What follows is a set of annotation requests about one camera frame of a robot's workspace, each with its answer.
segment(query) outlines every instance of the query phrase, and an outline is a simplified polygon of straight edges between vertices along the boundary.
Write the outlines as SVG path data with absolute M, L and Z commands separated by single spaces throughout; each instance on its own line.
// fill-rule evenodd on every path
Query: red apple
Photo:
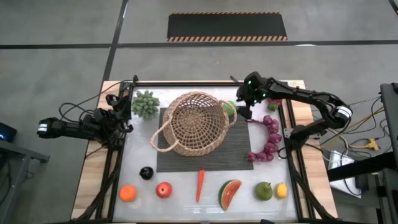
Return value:
M 160 198 L 168 198 L 172 194 L 172 185 L 167 182 L 162 182 L 156 187 L 156 194 Z

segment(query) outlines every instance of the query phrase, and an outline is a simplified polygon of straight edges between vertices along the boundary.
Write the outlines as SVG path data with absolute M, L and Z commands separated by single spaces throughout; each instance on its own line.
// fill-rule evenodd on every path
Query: red grapes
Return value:
M 265 115 L 264 118 L 262 119 L 262 122 L 253 120 L 253 119 L 247 120 L 247 122 L 263 124 L 265 127 L 267 127 L 268 134 L 269 134 L 268 141 L 264 145 L 264 149 L 257 154 L 253 153 L 253 152 L 249 152 L 247 160 L 250 162 L 272 161 L 274 159 L 274 156 L 272 155 L 272 153 L 275 153 L 278 151 L 279 148 L 278 148 L 277 143 L 279 143 L 282 140 L 282 136 L 280 134 L 278 134 L 278 132 L 279 132 L 278 120 L 272 119 L 271 116 L 269 116 L 269 115 Z

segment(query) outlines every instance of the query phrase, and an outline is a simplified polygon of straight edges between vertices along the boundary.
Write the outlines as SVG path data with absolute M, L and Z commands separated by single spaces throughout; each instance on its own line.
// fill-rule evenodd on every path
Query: gray floor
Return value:
M 121 3 L 0 0 L 0 44 L 110 43 Z M 280 11 L 289 40 L 398 39 L 398 16 L 387 0 L 130 0 L 119 42 L 165 41 L 167 16 L 177 11 Z M 39 139 L 35 132 L 40 119 L 58 116 L 61 103 L 78 103 L 99 91 L 108 52 L 0 50 L 0 121 L 18 129 L 17 144 L 51 155 L 48 164 L 31 166 L 35 177 L 24 185 L 13 223 L 69 219 L 87 142 Z M 329 91 L 352 103 L 376 96 L 382 83 L 396 82 L 397 58 L 398 45 L 118 49 L 110 80 L 133 75 L 141 80 L 225 80 L 256 70 L 266 77 L 305 80 L 309 89 Z M 370 113 L 370 104 L 354 109 L 354 121 Z M 372 126 L 369 122 L 363 129 Z M 377 127 L 347 139 L 381 135 Z M 390 146 L 387 138 L 379 143 L 382 150 Z M 343 147 L 338 142 L 328 149 Z M 333 194 L 340 218 L 376 222 L 374 209 Z
M 120 42 L 164 42 L 172 12 L 279 11 L 289 40 L 398 39 L 387 0 L 131 0 Z

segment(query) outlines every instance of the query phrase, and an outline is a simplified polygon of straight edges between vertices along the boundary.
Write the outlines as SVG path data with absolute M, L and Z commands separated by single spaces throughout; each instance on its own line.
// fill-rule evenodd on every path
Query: wooden table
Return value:
M 290 86 L 300 86 L 301 88 L 305 88 L 303 80 L 288 80 L 287 82 L 289 83 Z M 116 81 L 104 82 L 102 90 L 109 88 L 111 85 L 115 83 Z M 110 88 L 108 91 L 104 92 L 99 99 L 98 107 L 103 109 L 111 109 L 111 107 L 106 103 L 105 96 L 107 94 L 118 95 L 118 93 L 119 93 L 119 85 L 115 85 L 112 88 Z M 287 112 L 285 102 L 283 106 L 285 111 L 285 120 L 287 122 L 287 127 L 289 127 L 290 126 L 289 114 Z M 306 125 L 313 121 L 311 108 L 308 104 L 292 101 L 292 106 L 297 125 L 299 124 Z M 316 140 L 308 140 L 308 143 L 313 144 L 314 146 L 319 146 L 319 141 Z M 100 147 L 99 143 L 89 142 L 86 153 L 88 154 L 99 147 Z M 106 160 L 106 153 L 107 149 L 100 149 L 98 152 L 88 157 L 83 163 L 80 183 L 76 193 L 76 199 L 75 199 L 75 204 L 73 206 L 71 218 L 79 217 L 85 211 L 87 206 L 91 203 L 91 201 L 95 198 L 96 194 L 100 190 L 101 180 Z M 326 208 L 326 210 L 334 217 L 337 217 L 335 202 L 331 194 L 329 180 L 321 152 L 312 147 L 304 146 L 302 154 L 311 191 L 314 193 L 314 195 L 320 201 L 320 203 Z M 106 217 L 106 214 L 108 213 L 110 190 L 111 188 L 109 188 L 108 193 L 105 197 L 105 203 L 103 207 L 103 217 Z M 308 210 L 304 194 L 300 189 L 299 192 L 300 192 L 299 193 L 300 200 L 302 203 L 303 216 L 308 217 Z

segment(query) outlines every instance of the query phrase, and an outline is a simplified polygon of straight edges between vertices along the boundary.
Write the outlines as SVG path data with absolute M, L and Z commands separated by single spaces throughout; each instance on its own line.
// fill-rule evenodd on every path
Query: black floor mat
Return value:
M 160 109 L 159 127 L 163 124 L 163 114 L 166 108 Z M 159 133 L 157 147 L 165 149 L 169 144 L 163 132 Z M 253 164 L 246 160 L 250 152 L 248 124 L 242 116 L 238 116 L 223 143 L 213 152 L 204 156 L 182 156 L 174 150 L 157 153 L 156 172 L 186 172 L 205 169 L 212 170 L 253 170 Z
M 177 12 L 169 15 L 169 42 L 287 40 L 279 12 Z

